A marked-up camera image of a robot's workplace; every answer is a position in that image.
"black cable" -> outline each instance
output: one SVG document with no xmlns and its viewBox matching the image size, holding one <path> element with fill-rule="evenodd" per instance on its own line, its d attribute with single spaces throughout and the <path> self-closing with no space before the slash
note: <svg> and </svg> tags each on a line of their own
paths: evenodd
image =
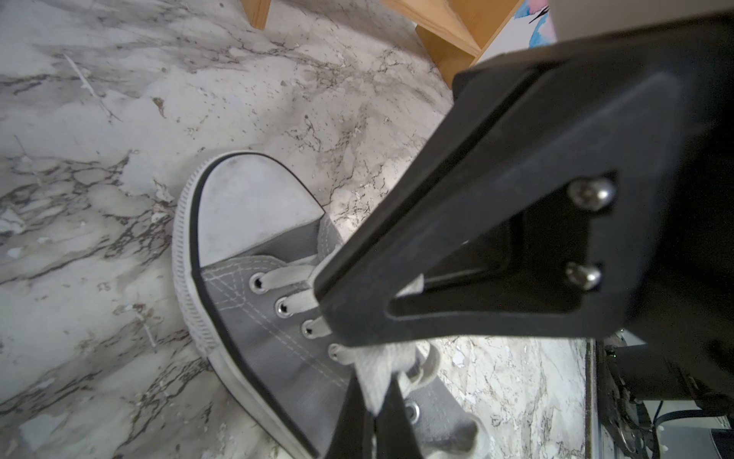
<svg viewBox="0 0 734 459">
<path fill-rule="evenodd" d="M 719 411 L 708 411 L 708 410 L 681 410 L 681 411 L 673 411 L 671 413 L 665 413 L 663 416 L 660 416 L 655 421 L 653 421 L 653 426 L 657 427 L 660 424 L 668 421 L 672 421 L 674 419 L 687 419 L 687 418 L 711 418 L 711 417 L 717 417 L 721 416 L 722 414 L 725 414 L 726 410 L 719 410 Z"/>
<path fill-rule="evenodd" d="M 655 415 L 653 416 L 653 426 L 655 425 L 655 421 L 658 420 L 658 415 L 660 414 L 660 410 L 663 408 L 663 402 L 665 402 L 665 400 L 661 400 L 660 403 L 658 404 L 658 410 L 655 412 Z"/>
</svg>

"black plastic bracket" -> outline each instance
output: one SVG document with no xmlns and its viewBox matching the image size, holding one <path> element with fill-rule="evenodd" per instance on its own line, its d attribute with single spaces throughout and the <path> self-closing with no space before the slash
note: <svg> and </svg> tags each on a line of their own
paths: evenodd
<svg viewBox="0 0 734 459">
<path fill-rule="evenodd" d="M 316 279 L 334 334 L 363 346 L 622 327 L 680 171 L 731 100 L 733 53 L 728 22 L 699 21 L 510 54 L 457 77 L 454 108 Z M 608 179 L 614 200 L 580 208 L 568 196 L 580 178 Z M 468 242 L 484 246 L 484 269 L 395 298 Z M 600 281 L 579 287 L 569 263 Z"/>
</svg>

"screw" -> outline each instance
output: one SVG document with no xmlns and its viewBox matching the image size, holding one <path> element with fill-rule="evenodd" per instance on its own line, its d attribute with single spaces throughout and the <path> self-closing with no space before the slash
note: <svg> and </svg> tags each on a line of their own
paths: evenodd
<svg viewBox="0 0 734 459">
<path fill-rule="evenodd" d="M 566 263 L 566 279 L 585 292 L 601 282 L 601 271 L 593 264 Z"/>
<path fill-rule="evenodd" d="M 596 212 L 614 200 L 617 187 L 606 177 L 579 178 L 568 185 L 566 193 L 576 207 Z"/>
</svg>

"eyelet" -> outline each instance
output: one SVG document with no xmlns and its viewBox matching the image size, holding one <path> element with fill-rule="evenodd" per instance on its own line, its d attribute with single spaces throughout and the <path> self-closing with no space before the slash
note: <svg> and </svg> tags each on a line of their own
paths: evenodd
<svg viewBox="0 0 734 459">
<path fill-rule="evenodd" d="M 316 337 L 313 335 L 313 329 L 311 328 L 311 324 L 313 324 L 313 320 L 309 319 L 301 324 L 301 333 L 303 333 L 303 336 L 305 336 L 308 339 L 316 339 Z"/>
<path fill-rule="evenodd" d="M 293 315 L 292 312 L 288 312 L 286 298 L 288 297 L 280 297 L 275 301 L 275 315 L 277 315 L 281 319 L 288 319 L 290 316 Z"/>
<path fill-rule="evenodd" d="M 263 288 L 262 282 L 260 281 L 260 278 L 264 275 L 264 272 L 256 272 L 250 277 L 250 290 L 256 294 L 263 294 L 268 291 L 268 289 Z"/>
<path fill-rule="evenodd" d="M 332 359 L 334 362 L 339 362 L 337 351 L 339 350 L 340 347 L 341 345 L 336 344 L 336 343 L 329 344 L 327 352 L 329 353 L 329 358 Z"/>
<path fill-rule="evenodd" d="M 418 422 L 418 418 L 421 417 L 421 409 L 418 407 L 418 403 L 411 399 L 405 399 L 405 415 L 410 424 Z"/>
</svg>

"gray marble veining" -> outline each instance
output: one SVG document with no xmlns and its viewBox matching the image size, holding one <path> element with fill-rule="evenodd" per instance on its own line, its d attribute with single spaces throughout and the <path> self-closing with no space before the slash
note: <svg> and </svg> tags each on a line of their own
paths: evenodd
<svg viewBox="0 0 734 459">
<path fill-rule="evenodd" d="M 286 458 L 196 353 L 172 289 L 186 178 L 222 151 L 289 166 L 349 236 L 451 107 L 372 1 L 0 5 L 0 454 Z M 584 351 L 441 339 L 497 458 L 582 457 Z"/>
</svg>

